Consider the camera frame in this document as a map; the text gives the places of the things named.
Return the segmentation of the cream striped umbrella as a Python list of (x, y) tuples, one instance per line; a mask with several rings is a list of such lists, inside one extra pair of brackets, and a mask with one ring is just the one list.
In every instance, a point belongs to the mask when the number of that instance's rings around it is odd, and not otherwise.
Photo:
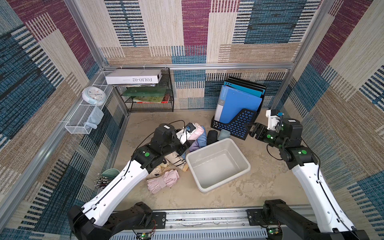
[(168, 163), (172, 164), (174, 167), (186, 172), (189, 169), (187, 161), (180, 156), (177, 152), (172, 152), (165, 156), (165, 159)]

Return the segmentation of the white plastic storage box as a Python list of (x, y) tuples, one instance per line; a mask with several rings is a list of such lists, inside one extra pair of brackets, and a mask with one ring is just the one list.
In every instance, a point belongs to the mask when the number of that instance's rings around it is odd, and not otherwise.
[(198, 189), (207, 193), (246, 173), (251, 165), (236, 143), (224, 139), (186, 155)]

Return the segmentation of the pink umbrella with black strap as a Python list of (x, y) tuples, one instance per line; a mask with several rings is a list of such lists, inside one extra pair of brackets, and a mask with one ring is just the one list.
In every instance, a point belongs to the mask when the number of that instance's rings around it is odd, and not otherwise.
[(192, 125), (195, 127), (195, 129), (191, 132), (188, 140), (197, 140), (205, 132), (205, 129), (197, 123), (192, 123)]

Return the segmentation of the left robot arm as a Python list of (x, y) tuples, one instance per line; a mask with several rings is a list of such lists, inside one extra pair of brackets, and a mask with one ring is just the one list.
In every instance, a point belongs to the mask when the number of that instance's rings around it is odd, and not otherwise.
[(93, 199), (83, 206), (73, 206), (68, 212), (72, 234), (79, 240), (108, 240), (123, 230), (150, 229), (156, 224), (153, 211), (143, 202), (115, 212), (126, 195), (166, 156), (181, 156), (191, 145), (189, 137), (196, 130), (192, 123), (176, 130), (171, 124), (160, 124), (151, 134), (151, 141), (140, 144), (123, 170)]

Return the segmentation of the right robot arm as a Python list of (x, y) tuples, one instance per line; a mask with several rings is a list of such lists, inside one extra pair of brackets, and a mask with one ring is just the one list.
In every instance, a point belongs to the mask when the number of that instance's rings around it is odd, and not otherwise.
[(308, 220), (282, 200), (265, 201), (262, 212), (265, 220), (283, 223), (303, 240), (369, 239), (341, 209), (322, 175), (316, 154), (302, 145), (303, 126), (298, 120), (278, 120), (275, 127), (245, 124), (245, 128), (251, 137), (279, 150), (282, 161), (304, 189), (317, 221)]

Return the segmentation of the lavender folded umbrella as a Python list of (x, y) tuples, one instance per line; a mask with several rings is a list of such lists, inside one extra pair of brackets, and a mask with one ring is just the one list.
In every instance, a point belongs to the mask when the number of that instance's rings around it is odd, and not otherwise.
[(196, 150), (199, 150), (200, 148), (201, 148), (201, 147), (200, 147), (198, 141), (196, 140), (196, 141), (194, 141), (194, 142), (192, 143), (192, 145), (190, 146), (189, 151), (190, 151), (190, 152), (194, 152), (194, 151), (196, 151)]

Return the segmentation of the blue folded umbrella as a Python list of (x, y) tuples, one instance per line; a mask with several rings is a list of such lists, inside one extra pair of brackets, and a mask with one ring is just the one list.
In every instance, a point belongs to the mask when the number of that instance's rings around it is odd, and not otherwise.
[(199, 148), (204, 148), (207, 146), (207, 133), (204, 126), (202, 126), (203, 133), (198, 137), (197, 144), (199, 145)]

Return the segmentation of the black folded umbrella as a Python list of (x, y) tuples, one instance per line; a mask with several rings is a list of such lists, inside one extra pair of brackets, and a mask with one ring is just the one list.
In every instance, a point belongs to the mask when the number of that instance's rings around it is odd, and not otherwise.
[(211, 145), (218, 141), (218, 132), (216, 130), (210, 130), (207, 135), (207, 145)]

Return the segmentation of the white folio box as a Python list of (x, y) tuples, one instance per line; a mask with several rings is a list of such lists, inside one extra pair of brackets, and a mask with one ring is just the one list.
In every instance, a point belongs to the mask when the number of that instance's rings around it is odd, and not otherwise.
[(106, 76), (108, 85), (158, 84), (161, 70), (117, 69)]

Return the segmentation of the black mesh file holder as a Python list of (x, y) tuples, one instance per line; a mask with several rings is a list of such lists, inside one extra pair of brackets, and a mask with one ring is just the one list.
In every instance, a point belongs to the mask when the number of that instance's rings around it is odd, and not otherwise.
[(212, 118), (211, 128), (218, 131), (229, 131), (231, 136), (245, 140), (249, 135), (246, 125), (254, 123), (259, 114), (260, 111), (242, 109), (229, 123), (226, 124)]

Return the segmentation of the teal file folder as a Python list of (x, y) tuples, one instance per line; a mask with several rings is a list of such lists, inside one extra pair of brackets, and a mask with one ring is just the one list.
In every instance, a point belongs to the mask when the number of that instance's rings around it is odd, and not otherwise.
[(224, 86), (234, 88), (236, 90), (242, 91), (244, 93), (256, 96), (256, 97), (262, 97), (265, 94), (264, 89), (256, 88), (256, 87), (244, 87), (243, 85), (238, 85), (234, 83), (230, 83), (228, 81), (224, 81)]

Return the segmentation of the green book on shelf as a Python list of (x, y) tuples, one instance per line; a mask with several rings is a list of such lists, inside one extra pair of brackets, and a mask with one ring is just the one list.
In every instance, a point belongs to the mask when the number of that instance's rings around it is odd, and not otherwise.
[(164, 87), (137, 87), (127, 88), (122, 96), (124, 97), (163, 97), (167, 91)]

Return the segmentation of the green pen cup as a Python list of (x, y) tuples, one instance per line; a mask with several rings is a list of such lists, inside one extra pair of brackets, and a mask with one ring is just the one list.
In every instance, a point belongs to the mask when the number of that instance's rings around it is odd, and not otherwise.
[(105, 179), (114, 179), (120, 174), (120, 171), (117, 169), (107, 169), (103, 173), (101, 173), (101, 176)]

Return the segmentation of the light blue cloth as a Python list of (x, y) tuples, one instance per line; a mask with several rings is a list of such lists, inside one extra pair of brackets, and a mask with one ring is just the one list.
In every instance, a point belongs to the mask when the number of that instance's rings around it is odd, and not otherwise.
[(103, 117), (104, 117), (104, 112), (100, 110), (98, 107), (95, 107), (91, 112), (91, 114), (89, 115), (87, 121), (84, 123), (85, 129), (87, 131), (91, 129), (97, 129)]

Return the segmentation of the white round clock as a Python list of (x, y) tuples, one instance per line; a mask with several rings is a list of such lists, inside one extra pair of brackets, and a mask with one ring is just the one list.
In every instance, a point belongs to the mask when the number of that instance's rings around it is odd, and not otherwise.
[(82, 98), (86, 103), (95, 106), (102, 106), (107, 100), (105, 92), (94, 86), (85, 88), (82, 92)]

